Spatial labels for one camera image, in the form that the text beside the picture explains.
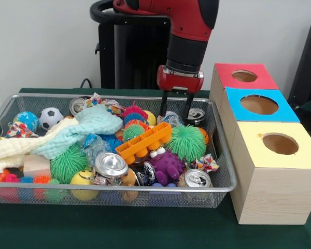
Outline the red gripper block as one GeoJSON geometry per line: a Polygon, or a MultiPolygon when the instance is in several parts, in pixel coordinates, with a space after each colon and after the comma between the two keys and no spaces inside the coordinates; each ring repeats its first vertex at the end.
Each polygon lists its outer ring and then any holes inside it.
{"type": "Polygon", "coordinates": [[[160,116],[164,117],[167,111],[168,91],[183,91],[187,93],[187,101],[183,108],[183,119],[186,120],[189,115],[194,94],[198,93],[204,82],[204,73],[199,71],[195,74],[186,74],[170,70],[165,65],[160,65],[157,70],[157,84],[163,90],[160,106],[160,116]]]}

